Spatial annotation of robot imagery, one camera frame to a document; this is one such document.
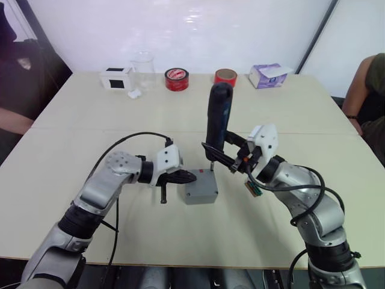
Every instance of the black handle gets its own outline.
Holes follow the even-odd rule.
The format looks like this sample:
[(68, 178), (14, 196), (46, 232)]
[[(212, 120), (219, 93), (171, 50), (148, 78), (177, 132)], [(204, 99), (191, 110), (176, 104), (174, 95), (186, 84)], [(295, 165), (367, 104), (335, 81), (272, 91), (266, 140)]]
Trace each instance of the black handle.
[[(223, 151), (232, 100), (233, 87), (230, 84), (219, 82), (212, 86), (207, 112), (206, 144), (219, 151)], [(216, 160), (209, 151), (206, 151), (206, 158)]]
[(166, 183), (161, 185), (161, 204), (167, 203)]

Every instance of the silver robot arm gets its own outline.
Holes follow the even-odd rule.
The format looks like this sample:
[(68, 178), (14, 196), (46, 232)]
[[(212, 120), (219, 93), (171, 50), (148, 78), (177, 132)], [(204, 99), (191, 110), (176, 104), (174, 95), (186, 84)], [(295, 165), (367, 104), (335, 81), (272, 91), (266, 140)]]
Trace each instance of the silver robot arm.
[[(291, 223), (297, 227), (309, 255), (311, 288), (366, 289), (342, 227), (343, 209), (326, 194), (319, 196), (321, 182), (314, 170), (273, 156), (278, 147), (276, 127), (257, 126), (247, 139), (226, 131), (225, 141), (240, 147), (235, 159), (213, 145), (202, 143), (206, 155), (211, 156), (211, 161), (215, 159), (227, 166), (232, 173), (247, 173), (245, 184), (254, 196), (264, 187), (289, 209), (293, 217)], [(307, 188), (294, 189), (299, 185)], [(316, 202), (318, 205), (310, 210)]]
[[(104, 166), (86, 181), (63, 218), (54, 224), (28, 261), (22, 274), (22, 285), (18, 288), (75, 287), (85, 265), (82, 253), (118, 198), (122, 186), (143, 182), (163, 188), (166, 182), (192, 181), (192, 174), (186, 171), (187, 179), (180, 180), (181, 166), (182, 158), (175, 144), (158, 152), (154, 162), (126, 152), (108, 155)], [(167, 177), (174, 172), (178, 173), (176, 181)]]

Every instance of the red adhesive tape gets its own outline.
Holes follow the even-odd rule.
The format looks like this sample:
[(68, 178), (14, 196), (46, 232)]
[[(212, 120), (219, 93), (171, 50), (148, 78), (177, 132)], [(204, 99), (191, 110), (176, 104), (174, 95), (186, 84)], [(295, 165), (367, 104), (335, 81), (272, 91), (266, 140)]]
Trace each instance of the red adhesive tape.
[(228, 69), (228, 68), (219, 69), (215, 72), (214, 83), (227, 82), (232, 87), (234, 87), (237, 76), (238, 75), (236, 74), (236, 72), (232, 69)]
[(173, 92), (180, 92), (188, 87), (188, 72), (183, 68), (171, 68), (164, 73), (165, 85)]

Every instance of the purple tissue box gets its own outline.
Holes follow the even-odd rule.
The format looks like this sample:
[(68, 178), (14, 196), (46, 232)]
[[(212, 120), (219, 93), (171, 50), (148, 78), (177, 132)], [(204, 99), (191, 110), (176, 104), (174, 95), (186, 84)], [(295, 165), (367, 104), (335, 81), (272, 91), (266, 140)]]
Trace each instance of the purple tissue box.
[(254, 65), (248, 78), (256, 89), (280, 87), (291, 71), (291, 68), (281, 67), (278, 63)]

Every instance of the white box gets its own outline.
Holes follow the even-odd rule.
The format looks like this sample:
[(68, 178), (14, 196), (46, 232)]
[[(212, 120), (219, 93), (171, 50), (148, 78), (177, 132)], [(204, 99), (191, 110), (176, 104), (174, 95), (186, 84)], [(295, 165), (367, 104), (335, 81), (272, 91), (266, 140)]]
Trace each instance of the white box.
[(105, 89), (110, 90), (134, 90), (133, 69), (109, 67), (102, 71), (99, 76)]

